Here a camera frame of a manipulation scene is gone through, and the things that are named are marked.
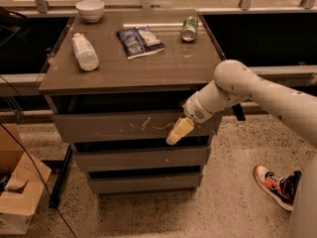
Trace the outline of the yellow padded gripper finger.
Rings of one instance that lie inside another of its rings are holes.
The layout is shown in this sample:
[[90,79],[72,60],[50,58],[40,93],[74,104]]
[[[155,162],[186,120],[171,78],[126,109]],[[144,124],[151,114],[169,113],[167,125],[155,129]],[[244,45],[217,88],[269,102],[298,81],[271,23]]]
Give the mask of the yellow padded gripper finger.
[[179,140],[188,135],[194,129],[194,122],[190,118],[178,118],[175,123],[168,125],[168,135],[166,142],[175,145]]

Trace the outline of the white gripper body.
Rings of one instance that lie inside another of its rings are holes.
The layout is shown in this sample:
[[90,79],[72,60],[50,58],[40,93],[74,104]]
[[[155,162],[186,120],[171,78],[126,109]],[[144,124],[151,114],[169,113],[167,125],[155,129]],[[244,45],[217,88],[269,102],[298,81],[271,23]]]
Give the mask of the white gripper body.
[[193,95],[191,95],[185,101],[182,107],[184,115],[187,118],[192,119],[196,124],[202,124],[213,116],[213,113],[210,113],[201,104],[198,97],[198,92],[195,92]]

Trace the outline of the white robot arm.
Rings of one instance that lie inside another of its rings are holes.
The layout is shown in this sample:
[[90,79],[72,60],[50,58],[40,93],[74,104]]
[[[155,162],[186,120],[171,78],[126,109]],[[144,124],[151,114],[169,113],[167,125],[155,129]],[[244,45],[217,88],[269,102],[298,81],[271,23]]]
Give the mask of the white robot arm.
[[[257,76],[243,63],[227,59],[214,70],[214,79],[183,104],[166,142],[176,144],[218,111],[247,99],[278,119],[302,139],[317,147],[317,97]],[[259,186],[291,212],[287,238],[317,238],[317,159],[304,171],[287,178],[263,166],[254,169]]]

